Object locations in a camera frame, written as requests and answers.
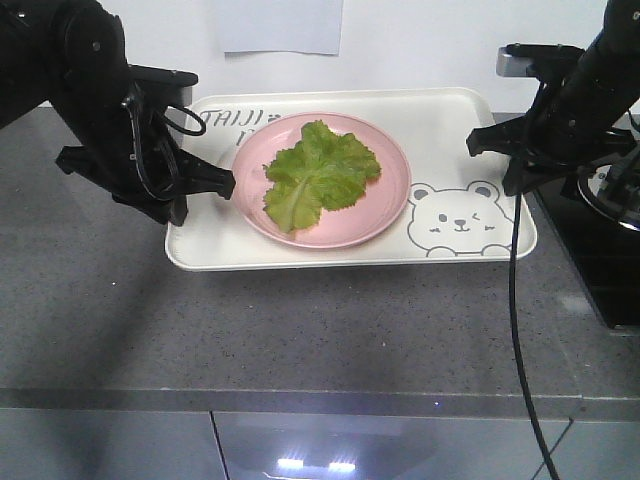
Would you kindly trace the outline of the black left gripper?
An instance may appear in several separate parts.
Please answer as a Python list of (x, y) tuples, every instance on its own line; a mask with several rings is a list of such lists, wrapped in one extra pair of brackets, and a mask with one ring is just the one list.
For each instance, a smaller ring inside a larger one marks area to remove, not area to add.
[(167, 129), (166, 109), (184, 106), (197, 82), (191, 72), (138, 65), (66, 68), (54, 109), (80, 144), (64, 147), (57, 166), (161, 224), (184, 221), (184, 195), (230, 200), (233, 172), (179, 150)]

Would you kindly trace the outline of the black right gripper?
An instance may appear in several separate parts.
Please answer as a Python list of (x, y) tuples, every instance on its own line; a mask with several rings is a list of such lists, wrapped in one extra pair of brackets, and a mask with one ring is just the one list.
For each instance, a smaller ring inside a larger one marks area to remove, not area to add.
[(504, 122), (475, 128), (466, 139), (470, 156), (497, 152), (510, 156), (502, 179), (506, 196), (525, 194), (552, 180), (570, 176), (581, 167), (609, 155), (626, 155), (637, 141), (630, 130), (611, 127), (585, 144), (569, 143), (552, 148), (534, 145), (529, 136), (530, 122), (520, 116)]

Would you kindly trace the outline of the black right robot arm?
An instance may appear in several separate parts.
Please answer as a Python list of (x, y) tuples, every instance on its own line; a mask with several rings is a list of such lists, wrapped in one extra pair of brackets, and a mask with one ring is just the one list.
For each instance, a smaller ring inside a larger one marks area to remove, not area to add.
[(498, 51), (496, 72), (539, 82), (524, 115), (476, 128), (466, 140), (472, 156), (508, 156), (506, 195), (524, 194), (608, 155), (625, 155), (636, 142), (615, 124), (639, 98), (639, 4), (608, 2), (603, 27), (587, 49), (508, 44)]

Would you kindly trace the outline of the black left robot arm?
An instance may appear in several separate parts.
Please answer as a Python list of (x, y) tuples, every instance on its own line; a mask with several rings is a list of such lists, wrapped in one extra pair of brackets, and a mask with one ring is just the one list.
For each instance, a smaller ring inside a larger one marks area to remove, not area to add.
[(213, 192), (230, 199), (231, 171), (181, 149), (171, 133), (187, 129), (191, 72), (133, 65), (118, 16), (97, 1), (4, 1), (1, 4), (1, 124), (43, 102), (78, 139), (56, 159), (160, 224), (180, 226), (187, 197)]

